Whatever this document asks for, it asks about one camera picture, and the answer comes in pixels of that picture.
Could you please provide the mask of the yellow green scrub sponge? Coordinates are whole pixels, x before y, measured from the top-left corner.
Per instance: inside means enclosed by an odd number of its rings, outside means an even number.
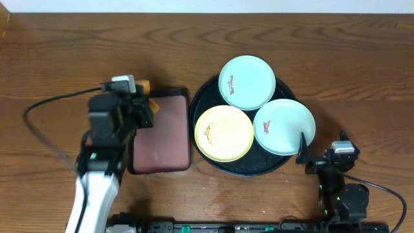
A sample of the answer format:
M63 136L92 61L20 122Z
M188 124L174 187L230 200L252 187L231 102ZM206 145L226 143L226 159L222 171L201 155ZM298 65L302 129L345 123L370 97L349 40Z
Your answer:
M147 97L150 94L150 83L149 80L137 80L135 82L136 90L139 93L146 95ZM155 114L159 110L159 106L155 103L152 98L149 98L149 108L153 114Z

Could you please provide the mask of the yellow plate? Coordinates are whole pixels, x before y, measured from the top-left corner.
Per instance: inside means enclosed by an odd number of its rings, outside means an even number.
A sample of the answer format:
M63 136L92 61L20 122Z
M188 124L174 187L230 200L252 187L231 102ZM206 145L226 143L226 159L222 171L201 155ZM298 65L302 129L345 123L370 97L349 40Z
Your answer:
M247 154L254 141L252 121L240 109L217 105L197 120L195 143L201 153L216 162L233 162Z

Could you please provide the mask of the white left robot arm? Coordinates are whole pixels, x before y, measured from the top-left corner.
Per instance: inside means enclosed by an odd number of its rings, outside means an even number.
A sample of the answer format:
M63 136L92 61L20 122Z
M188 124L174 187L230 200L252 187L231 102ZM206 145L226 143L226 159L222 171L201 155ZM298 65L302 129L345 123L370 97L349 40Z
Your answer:
M105 92L88 102L91 125L76 159L76 194L66 232L104 232L140 128L153 126L146 94Z

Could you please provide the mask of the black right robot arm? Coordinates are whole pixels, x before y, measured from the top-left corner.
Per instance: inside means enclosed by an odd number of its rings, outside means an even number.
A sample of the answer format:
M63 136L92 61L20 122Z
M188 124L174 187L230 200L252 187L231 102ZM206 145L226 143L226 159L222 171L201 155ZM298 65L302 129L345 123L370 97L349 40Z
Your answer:
M369 189L357 183L346 183L345 173L354 167L360 150L344 131L322 157L313 157L305 134L301 133L296 164L304 165L307 175L317 175L320 181L319 207L335 222L360 221L367 217Z

